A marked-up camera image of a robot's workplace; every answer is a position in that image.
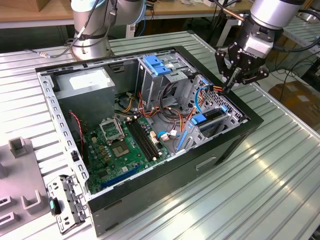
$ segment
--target yellow wire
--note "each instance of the yellow wire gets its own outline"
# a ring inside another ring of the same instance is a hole
[[[129,112],[130,111],[130,109],[131,109],[131,104],[132,104],[132,97],[130,97],[130,102],[129,102],[129,106],[126,108],[126,110],[123,110],[122,112],[123,113],[127,113],[127,112]]]

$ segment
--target ram slot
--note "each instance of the ram slot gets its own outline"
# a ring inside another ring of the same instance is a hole
[[[138,122],[129,122],[126,125],[148,161],[152,161],[154,158],[159,157],[157,149],[151,140],[146,136],[144,130]]]

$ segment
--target label sticker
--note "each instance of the label sticker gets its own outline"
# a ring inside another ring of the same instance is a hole
[[[104,82],[110,83],[110,78],[106,77],[103,72],[96,71],[81,76],[70,77],[70,84],[74,90],[87,88],[94,85],[101,85]]]
[[[297,96],[302,102],[309,102],[309,98],[307,98],[305,95]]]
[[[291,92],[298,91],[298,88],[296,86],[288,85],[286,86]]]
[[[165,65],[167,68],[173,68],[174,67],[174,65],[173,64],[167,64],[167,65]]]

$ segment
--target slotted aluminum surface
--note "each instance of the slotted aluminum surface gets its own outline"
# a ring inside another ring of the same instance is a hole
[[[302,47],[306,47],[312,44],[316,40],[316,37],[320,35],[320,23],[312,24],[299,17],[295,17],[292,22],[284,28],[283,34]],[[320,51],[320,47],[316,45],[309,51],[315,54]]]
[[[175,45],[218,74],[214,51],[187,32],[111,41],[117,55]],[[34,68],[72,61],[70,53],[53,60],[29,52],[0,54],[0,143],[30,138],[45,184],[69,170]],[[235,93],[264,119],[261,127],[217,168],[99,239],[308,239],[320,223],[319,136],[257,86]],[[95,236],[89,218],[60,236],[48,213],[2,239]]]

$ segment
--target gray plastic block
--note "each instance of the gray plastic block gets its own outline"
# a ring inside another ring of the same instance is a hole
[[[19,221],[19,217],[12,211],[6,215],[0,216],[0,230],[15,224]]]
[[[6,175],[0,180],[0,238],[50,211],[31,141],[18,137],[8,143],[0,146],[0,164]]]
[[[0,163],[0,179],[4,179],[7,176],[7,172],[4,166]]]
[[[46,204],[44,204],[43,197],[40,195],[38,190],[35,190],[35,198],[27,200],[25,196],[21,196],[22,207],[30,215],[41,211]]]
[[[0,211],[7,209],[15,204],[15,201],[10,196],[0,198]]]
[[[13,154],[14,158],[20,158],[28,154],[25,140],[22,137],[10,139],[8,141],[9,149]]]

